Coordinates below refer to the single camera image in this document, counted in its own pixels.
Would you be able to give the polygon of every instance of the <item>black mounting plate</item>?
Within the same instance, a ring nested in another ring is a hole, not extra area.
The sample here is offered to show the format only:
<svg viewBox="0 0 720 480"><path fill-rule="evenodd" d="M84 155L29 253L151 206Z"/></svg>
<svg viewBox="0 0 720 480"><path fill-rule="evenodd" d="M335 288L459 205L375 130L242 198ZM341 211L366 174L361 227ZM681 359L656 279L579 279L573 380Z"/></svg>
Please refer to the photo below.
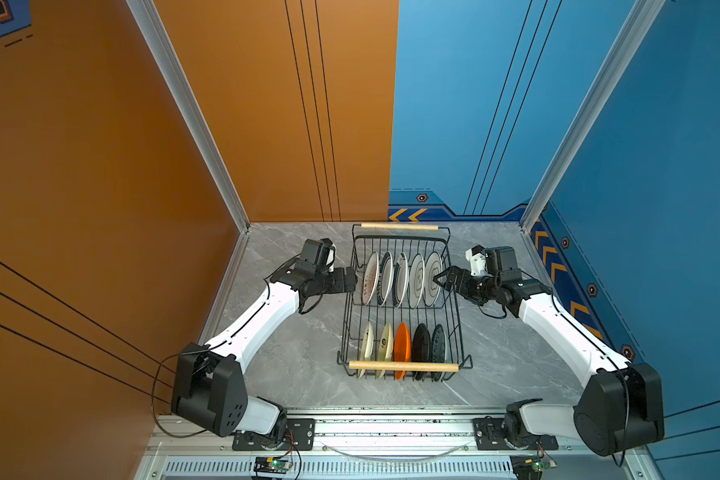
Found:
<svg viewBox="0 0 720 480"><path fill-rule="evenodd" d="M286 423L286 435L293 434L293 443L300 452L312 450L315 441L315 419L314 418L288 418ZM232 442L232 450L238 452L287 452L290 448L288 441L284 441L277 448L265 448L260 442L261 438L250 432L235 433L235 440Z"/></svg>
<svg viewBox="0 0 720 480"><path fill-rule="evenodd" d="M515 450L504 440L504 429L501 424L504 423L503 418L472 418L472 427L474 428L474 440L478 443L478 450ZM539 443L544 450L557 450L557 439L553 436L539 436ZM526 448L528 451L534 451L534 446Z"/></svg>

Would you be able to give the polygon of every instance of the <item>brown wall panel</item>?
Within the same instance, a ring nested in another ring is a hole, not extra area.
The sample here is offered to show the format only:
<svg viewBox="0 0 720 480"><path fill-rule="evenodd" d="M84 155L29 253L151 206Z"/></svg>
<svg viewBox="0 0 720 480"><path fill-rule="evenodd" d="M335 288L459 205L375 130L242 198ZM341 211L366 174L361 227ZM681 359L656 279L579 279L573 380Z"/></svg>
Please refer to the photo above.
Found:
<svg viewBox="0 0 720 480"><path fill-rule="evenodd" d="M386 218L397 0L156 4L252 221Z"/></svg>
<svg viewBox="0 0 720 480"><path fill-rule="evenodd" d="M127 5L30 6L33 36L0 50L0 260L162 360L199 335L234 223ZM2 266L0 292L156 369ZM0 324L151 387L1 295ZM0 328L0 478L128 478L152 428L148 395Z"/></svg>

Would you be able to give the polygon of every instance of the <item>wire basket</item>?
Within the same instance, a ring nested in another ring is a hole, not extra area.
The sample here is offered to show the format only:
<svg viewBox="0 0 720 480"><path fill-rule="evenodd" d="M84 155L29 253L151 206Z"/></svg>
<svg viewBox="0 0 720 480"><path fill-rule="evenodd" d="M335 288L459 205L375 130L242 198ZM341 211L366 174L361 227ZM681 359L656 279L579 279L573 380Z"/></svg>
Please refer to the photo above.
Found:
<svg viewBox="0 0 720 480"><path fill-rule="evenodd" d="M376 224L379 228L383 225L385 229L393 229L394 226L388 224ZM437 299L432 305L425 304L422 298L416 307L410 304L409 295L403 295L403 302L400 306L395 306L395 302L387 300L383 305L378 305L377 290L378 282L374 288L371 301L367 305L362 302L362 284L363 275L367 267L367 263L373 252L379 255L379 260L389 252L392 259L397 259L400 253L408 258L408 266L411 266L412 259L421 254L426 261L432 252L436 252L441 257L442 270L446 270L451 265L451 255L448 252L448 241L451 239L451 231L447 227L437 228L428 226L430 230L437 229L421 235L390 235L390 234L364 234L358 235L355 229L361 225L352 227L352 266L358 275L358 287L355 292L347 293L346 306L344 309L344 321L342 325L342 345L337 354L336 362L344 366L347 375L354 376L357 370L348 368L350 360L364 360L361 358L362 353L361 342L365 335L365 329L368 323L372 325L374 332L374 346L371 360L376 360L375 355L378 352L381 342L382 332L387 323L392 324L393 337L400 323L405 322L413 336L413 332L419 324L426 325L430 335L432 335L436 325L442 325L446 333L447 349L444 363L455 363L459 365L460 370L469 370L472 368L472 355L466 355L464 352L464 340L461 335L461 318L458 312L457 295L455 293L441 289ZM416 226L406 225L406 230L413 230ZM381 282L381 267L379 267L379 282ZM385 371L383 378L394 378L394 371ZM444 373L441 375L427 372L424 378L432 381L446 381L451 379L455 372ZM403 379L413 378L414 372L406 372ZM375 379L375 370L367 370L363 378Z"/></svg>

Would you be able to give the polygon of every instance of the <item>wooden handle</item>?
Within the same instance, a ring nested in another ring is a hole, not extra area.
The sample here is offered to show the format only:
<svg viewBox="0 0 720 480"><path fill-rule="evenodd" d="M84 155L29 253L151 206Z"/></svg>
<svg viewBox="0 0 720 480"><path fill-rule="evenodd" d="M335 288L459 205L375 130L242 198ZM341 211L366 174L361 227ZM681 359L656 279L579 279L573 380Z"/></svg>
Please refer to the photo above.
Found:
<svg viewBox="0 0 720 480"><path fill-rule="evenodd" d="M420 224L419 222L401 223L401 222L363 222L360 224L362 228L383 228L385 230L430 230L436 232L437 225Z"/></svg>
<svg viewBox="0 0 720 480"><path fill-rule="evenodd" d="M406 372L458 372L456 363L423 363L423 362L364 362L350 360L350 370L405 370Z"/></svg>

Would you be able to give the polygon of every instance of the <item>gray marble surface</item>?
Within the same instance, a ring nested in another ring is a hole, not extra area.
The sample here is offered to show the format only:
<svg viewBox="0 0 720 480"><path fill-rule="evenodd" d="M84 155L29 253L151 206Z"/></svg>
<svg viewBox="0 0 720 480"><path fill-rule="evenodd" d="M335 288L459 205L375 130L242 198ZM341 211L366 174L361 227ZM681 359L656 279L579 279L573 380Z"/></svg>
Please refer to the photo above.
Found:
<svg viewBox="0 0 720 480"><path fill-rule="evenodd" d="M469 268L464 258L474 245L512 246L520 268L536 274L517 224L449 223L452 264ZM227 328L263 291L262 277L301 251L307 238L330 238L336 245L337 266L349 265L352 224L254 224L216 333ZM336 364L342 338L346 297L325 296L305 315L283 322L254 356L246 371L249 395L288 407L313 406L506 406L541 397L550 403L576 403L581 387L552 348L511 314L495 320L461 301L459 312L464 350L474 368L447 382L402 382L392 378L357 379ZM499 315L495 303L483 307Z"/></svg>

